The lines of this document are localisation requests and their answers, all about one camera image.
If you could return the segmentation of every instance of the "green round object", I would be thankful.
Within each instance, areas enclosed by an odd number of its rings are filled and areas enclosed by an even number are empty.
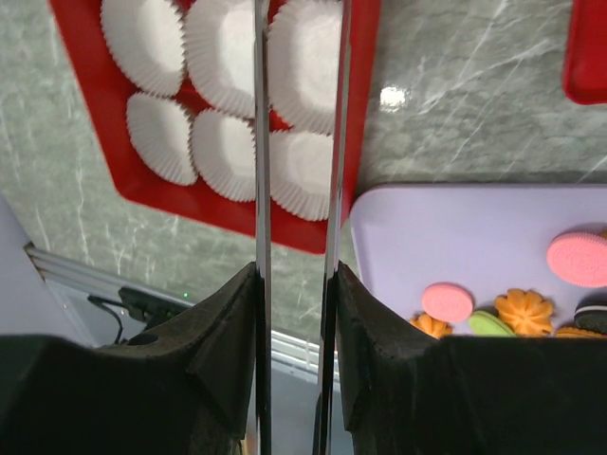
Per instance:
[[[487,311],[475,311],[468,319],[468,325],[480,337],[515,337],[512,329],[499,318]]]

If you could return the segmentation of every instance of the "black cable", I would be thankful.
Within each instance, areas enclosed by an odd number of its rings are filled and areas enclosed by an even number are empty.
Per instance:
[[[114,318],[116,320],[116,322],[118,323],[118,333],[116,334],[116,339],[114,339],[114,344],[119,344],[120,339],[122,338],[122,330],[124,329],[122,327],[122,319],[120,319],[120,316],[118,316],[114,310],[105,306],[105,303],[109,303],[110,305],[116,304],[116,306],[121,306],[121,307],[124,307],[124,306],[121,304],[114,303],[111,300],[106,300],[106,299],[102,299],[101,297],[95,297],[95,296],[89,296],[88,301],[90,301],[93,305],[95,305],[100,310],[104,311],[105,313],[107,313],[108,315],[110,315],[112,318]]]

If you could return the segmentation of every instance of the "marble surface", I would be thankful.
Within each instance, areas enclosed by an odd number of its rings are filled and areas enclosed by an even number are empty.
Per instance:
[[[359,192],[607,182],[607,108],[561,91],[571,2],[383,0]],[[34,243],[199,300],[254,243],[120,199],[44,0],[0,2],[0,191]],[[354,264],[348,231],[341,257]],[[318,340],[321,257],[275,247],[274,328]]]

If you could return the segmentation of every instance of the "black round object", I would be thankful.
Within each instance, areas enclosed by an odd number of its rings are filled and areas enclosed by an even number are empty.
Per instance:
[[[607,335],[607,294],[582,300],[576,308],[574,321],[580,329]]]

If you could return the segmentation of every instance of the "red tray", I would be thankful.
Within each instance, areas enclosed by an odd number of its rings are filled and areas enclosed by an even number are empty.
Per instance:
[[[48,0],[59,25],[67,53],[83,91],[114,185],[124,198],[196,221],[255,235],[255,204],[236,203],[215,193],[202,178],[179,187],[157,177],[138,157],[126,128],[126,102],[137,92],[112,60],[101,32],[101,0]],[[179,0],[188,9],[193,0]],[[272,0],[270,18],[285,0]],[[343,183],[344,222],[354,203],[364,121],[375,57],[381,4],[353,0],[350,100]],[[194,112],[211,107],[186,80],[177,100]],[[274,113],[272,130],[285,125]],[[272,241],[310,253],[325,251],[327,222],[308,222],[272,202]]]
[[[562,87],[579,104],[607,102],[606,0],[574,0]]]

